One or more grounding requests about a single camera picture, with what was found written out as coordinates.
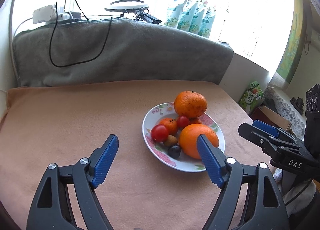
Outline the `dark purple plum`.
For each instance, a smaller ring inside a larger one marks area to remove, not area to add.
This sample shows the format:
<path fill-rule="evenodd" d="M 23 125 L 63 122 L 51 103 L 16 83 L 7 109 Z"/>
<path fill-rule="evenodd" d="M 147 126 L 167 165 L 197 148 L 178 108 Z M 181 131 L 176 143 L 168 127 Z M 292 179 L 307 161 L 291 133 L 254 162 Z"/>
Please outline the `dark purple plum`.
<path fill-rule="evenodd" d="M 173 145 L 168 148 L 168 155 L 173 159 L 178 159 L 181 155 L 181 147 L 179 145 Z"/>

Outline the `floral white plate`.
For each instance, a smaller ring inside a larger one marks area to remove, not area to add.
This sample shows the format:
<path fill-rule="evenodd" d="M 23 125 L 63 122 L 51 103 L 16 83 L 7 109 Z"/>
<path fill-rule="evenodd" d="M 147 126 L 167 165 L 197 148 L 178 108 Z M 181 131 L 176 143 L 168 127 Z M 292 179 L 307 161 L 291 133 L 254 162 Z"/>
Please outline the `floral white plate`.
<path fill-rule="evenodd" d="M 172 102 L 161 103 L 153 108 L 151 108 L 145 115 L 142 122 L 142 133 L 143 138 L 148 146 L 148 149 L 153 153 L 153 155 L 163 162 L 163 164 L 183 172 L 204 172 L 206 170 L 202 160 L 197 160 L 189 157 L 181 150 L 181 155 L 178 159 L 173 159 L 168 155 L 168 148 L 163 145 L 163 143 L 155 142 L 151 137 L 151 130 L 153 127 L 159 124 L 163 118 L 173 118 L 177 119 L 178 114 L 174 110 L 174 104 Z M 221 128 L 218 124 L 207 114 L 204 113 L 198 118 L 198 123 L 210 127 L 214 132 L 216 132 L 219 139 L 219 149 L 225 151 L 225 138 Z M 175 137 L 179 139 L 180 132 L 178 130 Z"/>

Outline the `grey-green cushion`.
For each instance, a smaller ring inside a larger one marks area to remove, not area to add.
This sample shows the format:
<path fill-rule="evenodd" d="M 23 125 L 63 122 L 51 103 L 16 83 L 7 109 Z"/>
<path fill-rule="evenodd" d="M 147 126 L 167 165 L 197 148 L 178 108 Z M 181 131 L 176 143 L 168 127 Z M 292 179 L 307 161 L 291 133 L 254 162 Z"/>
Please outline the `grey-green cushion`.
<path fill-rule="evenodd" d="M 18 84 L 53 87 L 131 80 L 220 83 L 234 52 L 170 27 L 118 18 L 68 19 L 13 40 Z"/>

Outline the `green floral pouch packs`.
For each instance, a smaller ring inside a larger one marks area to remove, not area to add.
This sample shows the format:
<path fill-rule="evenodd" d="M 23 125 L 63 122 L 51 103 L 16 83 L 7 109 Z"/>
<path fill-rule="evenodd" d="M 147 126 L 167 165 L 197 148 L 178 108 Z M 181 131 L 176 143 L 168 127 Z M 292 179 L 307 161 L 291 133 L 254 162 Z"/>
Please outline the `green floral pouch packs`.
<path fill-rule="evenodd" d="M 215 16 L 208 0 L 170 0 L 163 25 L 209 38 Z"/>

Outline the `large front orange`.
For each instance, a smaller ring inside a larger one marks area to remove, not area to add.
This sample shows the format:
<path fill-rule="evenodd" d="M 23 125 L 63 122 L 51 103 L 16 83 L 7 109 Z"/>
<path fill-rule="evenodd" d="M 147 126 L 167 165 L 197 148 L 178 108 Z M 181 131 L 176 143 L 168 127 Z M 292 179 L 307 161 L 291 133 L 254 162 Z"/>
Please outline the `large front orange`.
<path fill-rule="evenodd" d="M 219 147 L 219 139 L 216 132 L 210 127 L 199 123 L 191 124 L 185 127 L 181 132 L 178 143 L 182 151 L 193 159 L 200 160 L 197 150 L 197 138 L 204 134 L 214 147 Z"/>

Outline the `white power adapter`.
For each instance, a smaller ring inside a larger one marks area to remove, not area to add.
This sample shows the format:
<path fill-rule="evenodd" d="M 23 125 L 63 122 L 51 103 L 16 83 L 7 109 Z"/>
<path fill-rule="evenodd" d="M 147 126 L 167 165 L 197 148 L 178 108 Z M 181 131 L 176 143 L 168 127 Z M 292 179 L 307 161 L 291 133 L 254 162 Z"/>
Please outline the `white power adapter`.
<path fill-rule="evenodd" d="M 33 11 L 33 24 L 50 22 L 56 18 L 56 8 L 54 5 L 47 5 L 45 7 Z"/>

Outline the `small mandarin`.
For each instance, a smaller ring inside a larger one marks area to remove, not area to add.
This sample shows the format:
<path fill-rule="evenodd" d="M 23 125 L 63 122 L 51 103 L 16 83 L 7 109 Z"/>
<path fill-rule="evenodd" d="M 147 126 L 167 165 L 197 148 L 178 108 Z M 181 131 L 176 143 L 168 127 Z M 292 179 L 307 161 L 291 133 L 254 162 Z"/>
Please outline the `small mandarin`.
<path fill-rule="evenodd" d="M 178 132 L 177 121 L 173 118 L 163 118 L 159 122 L 160 125 L 164 125 L 169 132 L 169 135 L 175 135 Z"/>

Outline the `cardboard box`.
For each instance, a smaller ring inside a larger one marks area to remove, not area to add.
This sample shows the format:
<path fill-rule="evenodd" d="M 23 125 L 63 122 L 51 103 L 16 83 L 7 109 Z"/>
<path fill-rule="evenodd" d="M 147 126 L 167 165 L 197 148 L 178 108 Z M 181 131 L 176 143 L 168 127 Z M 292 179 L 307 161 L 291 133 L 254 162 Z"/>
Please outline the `cardboard box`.
<path fill-rule="evenodd" d="M 281 128 L 287 132 L 291 130 L 291 122 L 266 106 L 257 107 L 250 117 L 253 121 L 260 120 L 268 125 Z"/>

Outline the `green juice carton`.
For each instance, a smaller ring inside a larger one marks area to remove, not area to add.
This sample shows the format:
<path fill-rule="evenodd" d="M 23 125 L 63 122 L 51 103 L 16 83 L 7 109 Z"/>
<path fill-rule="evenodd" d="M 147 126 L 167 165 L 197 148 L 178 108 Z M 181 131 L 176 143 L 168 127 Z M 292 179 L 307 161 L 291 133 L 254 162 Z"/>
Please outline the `green juice carton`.
<path fill-rule="evenodd" d="M 260 84 L 257 81 L 253 81 L 247 87 L 238 104 L 248 115 L 250 115 L 263 103 L 264 99 L 264 93 L 261 90 Z"/>

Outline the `brown longan front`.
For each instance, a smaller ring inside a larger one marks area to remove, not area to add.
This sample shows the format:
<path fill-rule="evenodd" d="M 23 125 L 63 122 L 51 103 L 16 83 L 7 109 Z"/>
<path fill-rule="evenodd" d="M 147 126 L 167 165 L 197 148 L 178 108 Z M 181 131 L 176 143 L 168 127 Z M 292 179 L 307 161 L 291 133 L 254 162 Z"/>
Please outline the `brown longan front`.
<path fill-rule="evenodd" d="M 165 147 L 170 148 L 171 146 L 177 145 L 178 144 L 178 139 L 173 136 L 173 135 L 169 135 L 168 138 L 163 141 L 163 145 L 165 145 Z"/>

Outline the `red cherry tomato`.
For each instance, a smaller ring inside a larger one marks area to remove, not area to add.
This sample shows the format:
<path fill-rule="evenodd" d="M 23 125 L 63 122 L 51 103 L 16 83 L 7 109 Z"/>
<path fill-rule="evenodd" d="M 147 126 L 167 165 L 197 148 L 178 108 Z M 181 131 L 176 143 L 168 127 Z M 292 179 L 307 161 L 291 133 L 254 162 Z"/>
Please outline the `red cherry tomato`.
<path fill-rule="evenodd" d="M 190 120 L 188 117 L 182 115 L 176 119 L 176 123 L 179 129 L 183 129 L 190 124 Z"/>
<path fill-rule="evenodd" d="M 155 142 L 163 142 L 169 136 L 168 129 L 164 125 L 156 125 L 151 130 L 151 137 Z"/>

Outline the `spotted back orange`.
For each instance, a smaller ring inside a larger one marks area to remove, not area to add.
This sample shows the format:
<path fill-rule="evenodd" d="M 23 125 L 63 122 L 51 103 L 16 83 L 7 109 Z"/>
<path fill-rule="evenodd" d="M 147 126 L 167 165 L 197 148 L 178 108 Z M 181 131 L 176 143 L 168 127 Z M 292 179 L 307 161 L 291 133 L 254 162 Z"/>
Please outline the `spotted back orange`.
<path fill-rule="evenodd" d="M 202 116 L 207 110 L 206 98 L 193 90 L 180 92 L 174 101 L 175 112 L 179 116 L 194 119 Z"/>

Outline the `peach fleece blanket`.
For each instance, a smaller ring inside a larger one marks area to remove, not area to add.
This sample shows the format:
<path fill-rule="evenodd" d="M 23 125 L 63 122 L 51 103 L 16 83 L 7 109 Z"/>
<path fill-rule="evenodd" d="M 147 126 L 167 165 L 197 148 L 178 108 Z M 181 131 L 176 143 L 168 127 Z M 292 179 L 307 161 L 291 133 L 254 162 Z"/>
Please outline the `peach fleece blanket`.
<path fill-rule="evenodd" d="M 185 173 L 161 163 L 142 135 L 145 114 L 185 90 L 202 94 L 220 126 L 226 155 L 248 165 L 269 157 L 238 135 L 249 116 L 219 86 L 191 81 L 126 81 L 8 91 L 1 123 L 1 202 L 25 229 L 47 166 L 72 165 L 110 134 L 119 150 L 96 194 L 115 229 L 201 229 L 219 195 L 205 172 Z"/>

